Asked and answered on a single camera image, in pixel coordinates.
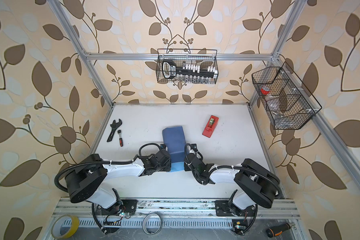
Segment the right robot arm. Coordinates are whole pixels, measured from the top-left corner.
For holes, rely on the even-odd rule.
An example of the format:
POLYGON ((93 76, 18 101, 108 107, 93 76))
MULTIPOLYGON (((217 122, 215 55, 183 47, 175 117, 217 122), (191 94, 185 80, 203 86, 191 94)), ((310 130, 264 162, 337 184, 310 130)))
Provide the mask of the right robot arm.
POLYGON ((216 165, 203 162, 196 144, 185 145, 185 170, 191 171, 195 180, 208 184, 229 183, 238 186, 228 200, 230 214, 241 217, 248 207, 270 209, 275 199, 282 196, 280 179, 252 159, 240 165, 216 165))

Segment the light blue wrapping paper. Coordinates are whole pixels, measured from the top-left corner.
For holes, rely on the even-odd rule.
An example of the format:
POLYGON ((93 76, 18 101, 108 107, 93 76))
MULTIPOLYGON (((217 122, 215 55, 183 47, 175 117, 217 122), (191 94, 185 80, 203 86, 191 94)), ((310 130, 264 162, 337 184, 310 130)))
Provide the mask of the light blue wrapping paper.
POLYGON ((171 158, 170 172, 184 170, 186 139, 182 126, 165 128, 162 131, 164 144, 171 158))

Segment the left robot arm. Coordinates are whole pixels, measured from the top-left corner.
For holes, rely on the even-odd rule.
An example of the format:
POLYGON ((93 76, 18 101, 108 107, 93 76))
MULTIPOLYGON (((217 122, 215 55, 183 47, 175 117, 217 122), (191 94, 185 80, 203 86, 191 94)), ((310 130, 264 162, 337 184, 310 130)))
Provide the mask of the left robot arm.
POLYGON ((123 202, 116 189, 104 181, 121 177, 144 177, 171 170, 171 156, 166 145, 145 144, 130 161, 112 161, 92 154, 79 164, 61 170, 55 186, 69 194, 71 203, 90 202, 109 214, 119 214, 123 202))

